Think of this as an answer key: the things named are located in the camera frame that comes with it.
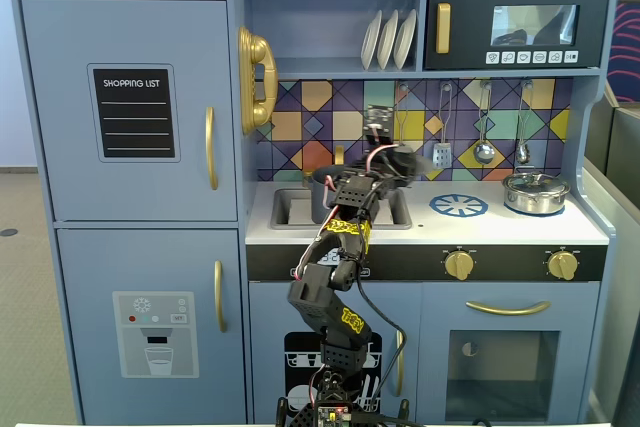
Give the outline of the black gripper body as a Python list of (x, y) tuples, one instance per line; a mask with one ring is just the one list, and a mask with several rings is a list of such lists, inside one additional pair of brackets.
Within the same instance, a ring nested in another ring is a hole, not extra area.
[(365, 142), (357, 167), (375, 182), (397, 183), (399, 145), (393, 142), (394, 108), (369, 105), (365, 109), (362, 134)]

